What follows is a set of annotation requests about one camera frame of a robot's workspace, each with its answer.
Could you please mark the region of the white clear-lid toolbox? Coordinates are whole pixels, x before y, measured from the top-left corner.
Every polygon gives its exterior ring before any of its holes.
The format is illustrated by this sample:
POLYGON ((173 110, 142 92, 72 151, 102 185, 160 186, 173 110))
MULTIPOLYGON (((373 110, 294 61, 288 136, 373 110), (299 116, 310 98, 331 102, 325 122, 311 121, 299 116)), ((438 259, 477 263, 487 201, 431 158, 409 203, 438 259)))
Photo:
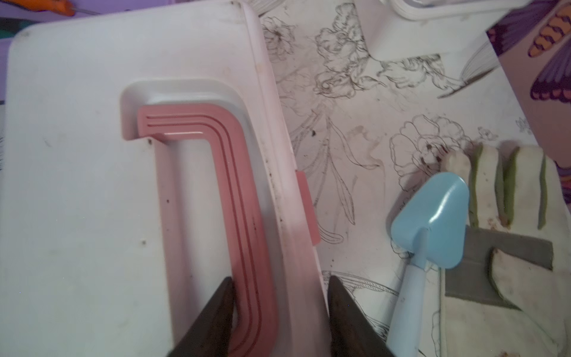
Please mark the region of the white clear-lid toolbox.
POLYGON ((528 1, 355 1, 365 45, 377 61, 464 49, 528 1))

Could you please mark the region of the purple toolbox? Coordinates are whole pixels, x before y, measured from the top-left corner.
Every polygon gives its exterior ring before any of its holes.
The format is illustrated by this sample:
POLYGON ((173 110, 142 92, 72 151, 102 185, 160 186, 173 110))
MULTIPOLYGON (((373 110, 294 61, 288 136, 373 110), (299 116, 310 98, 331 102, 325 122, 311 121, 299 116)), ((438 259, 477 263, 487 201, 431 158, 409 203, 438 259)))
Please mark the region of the purple toolbox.
MULTIPOLYGON (((97 14, 120 13, 175 4, 175 0, 87 0, 72 1, 80 10, 97 14)), ((30 12, 1 3, 1 104, 6 98, 7 53, 13 37, 23 28, 40 22, 59 22, 70 17, 50 12, 30 12)))

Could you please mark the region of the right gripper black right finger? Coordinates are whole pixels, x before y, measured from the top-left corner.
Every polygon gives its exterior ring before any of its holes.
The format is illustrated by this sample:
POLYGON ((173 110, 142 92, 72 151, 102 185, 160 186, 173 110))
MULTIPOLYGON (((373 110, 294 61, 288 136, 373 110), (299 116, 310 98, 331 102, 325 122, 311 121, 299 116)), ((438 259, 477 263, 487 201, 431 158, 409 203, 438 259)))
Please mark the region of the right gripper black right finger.
POLYGON ((328 283, 331 356, 393 356, 337 276, 328 283))

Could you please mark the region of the blue white toolbox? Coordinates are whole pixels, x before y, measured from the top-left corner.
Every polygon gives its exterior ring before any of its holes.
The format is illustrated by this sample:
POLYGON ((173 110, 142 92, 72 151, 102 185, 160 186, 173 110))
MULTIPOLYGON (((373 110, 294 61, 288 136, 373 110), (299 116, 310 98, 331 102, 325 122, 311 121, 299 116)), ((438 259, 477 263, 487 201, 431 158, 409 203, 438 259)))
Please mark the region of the blue white toolbox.
POLYGON ((3 149, 3 356, 166 356, 225 278, 223 354, 330 354, 309 188, 247 4, 25 28, 3 149))

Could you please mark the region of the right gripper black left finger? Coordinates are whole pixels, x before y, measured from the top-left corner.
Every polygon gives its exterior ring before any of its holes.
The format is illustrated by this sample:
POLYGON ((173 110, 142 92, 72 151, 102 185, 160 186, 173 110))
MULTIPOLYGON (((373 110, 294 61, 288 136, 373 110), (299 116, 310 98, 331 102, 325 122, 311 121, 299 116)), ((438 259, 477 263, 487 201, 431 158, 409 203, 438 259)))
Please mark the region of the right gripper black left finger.
POLYGON ((228 356, 234 302, 233 280, 227 277, 167 356, 228 356))

